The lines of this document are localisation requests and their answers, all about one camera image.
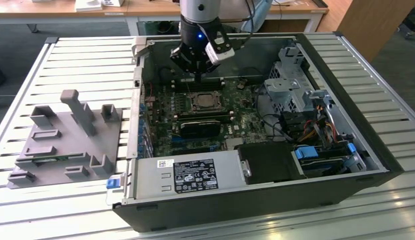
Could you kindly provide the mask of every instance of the circuit board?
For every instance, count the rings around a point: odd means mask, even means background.
[[[175,131],[179,125],[179,122],[175,121],[176,112],[186,114],[195,110],[191,109],[194,105],[191,105],[188,97],[194,93],[188,91],[178,93],[168,86],[154,87],[147,106],[155,157],[224,151],[230,148],[226,145],[228,142],[226,140],[231,139],[238,139],[241,143],[267,141],[263,124],[253,107],[257,86],[241,86],[238,84],[241,84],[238,78],[227,79],[222,89],[212,93],[219,98],[214,107],[219,111],[224,109],[231,111],[230,120],[219,125],[218,135],[194,139],[183,139]],[[198,96],[204,97],[204,99],[199,97],[199,101],[204,103],[206,94]]]

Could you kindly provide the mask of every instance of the metal workbench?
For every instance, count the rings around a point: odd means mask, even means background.
[[[345,38],[330,33],[306,37],[404,174],[337,205],[143,234],[109,210],[104,180],[6,189],[32,125],[28,115],[44,104],[68,111],[59,103],[63,89],[76,89],[92,110],[105,103],[124,109],[116,173],[125,168],[132,37],[60,38],[44,44],[0,124],[0,239],[415,239],[415,113]]]

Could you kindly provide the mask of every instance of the gray floor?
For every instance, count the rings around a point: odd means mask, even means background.
[[[128,35],[124,23],[40,24],[38,33],[25,25],[0,25],[0,68],[6,82],[0,95],[14,95],[46,37],[99,37]],[[373,67],[415,110],[415,38],[396,33],[388,41]],[[12,97],[0,97],[0,121]]]

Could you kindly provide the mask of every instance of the table leg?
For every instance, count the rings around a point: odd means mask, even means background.
[[[30,33],[37,32],[36,24],[26,24],[28,29],[30,30]]]
[[[137,17],[136,16],[125,17],[125,22],[127,22],[129,36],[139,36]]]
[[[303,30],[305,33],[315,32],[318,24],[319,24],[321,17],[322,17],[322,13],[313,13],[310,15],[311,15],[311,17],[307,20],[306,27]]]

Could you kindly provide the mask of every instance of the power supply label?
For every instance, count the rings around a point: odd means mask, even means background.
[[[178,194],[218,188],[212,159],[175,162],[174,191]]]

